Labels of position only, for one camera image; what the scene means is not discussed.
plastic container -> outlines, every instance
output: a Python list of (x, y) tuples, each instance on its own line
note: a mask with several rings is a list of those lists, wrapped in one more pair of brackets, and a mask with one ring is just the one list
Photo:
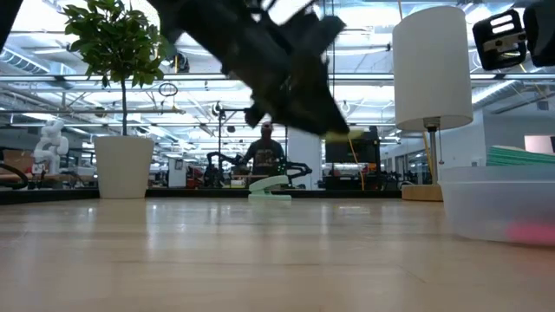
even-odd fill
[(472, 239), (555, 245), (555, 166), (441, 171), (447, 219)]

computer monitor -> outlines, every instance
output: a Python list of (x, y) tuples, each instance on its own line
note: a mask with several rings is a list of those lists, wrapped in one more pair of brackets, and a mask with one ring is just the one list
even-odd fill
[(379, 141), (368, 139), (351, 140), (353, 149), (349, 142), (330, 142), (326, 143), (326, 162), (327, 163), (378, 163), (379, 162)]

tree trunk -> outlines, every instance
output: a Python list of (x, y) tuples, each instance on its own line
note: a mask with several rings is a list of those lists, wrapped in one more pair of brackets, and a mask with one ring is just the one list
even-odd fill
[(121, 105), (123, 108), (123, 120), (121, 121), (121, 126), (123, 130), (121, 134), (123, 136), (127, 136), (127, 97), (126, 97), (126, 89), (125, 89), (125, 79), (121, 79)]

lamp base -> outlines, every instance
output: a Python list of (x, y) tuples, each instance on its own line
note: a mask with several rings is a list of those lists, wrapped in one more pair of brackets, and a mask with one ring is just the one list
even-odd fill
[(402, 199), (442, 202), (443, 196), (439, 185), (404, 185)]

person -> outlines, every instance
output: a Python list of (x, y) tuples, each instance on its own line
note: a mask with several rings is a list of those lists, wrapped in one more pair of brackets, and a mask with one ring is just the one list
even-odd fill
[(253, 159), (252, 174), (273, 176), (278, 174), (278, 163), (284, 162), (284, 149), (271, 139), (273, 126), (269, 121), (262, 124), (261, 138), (251, 143), (241, 162)]

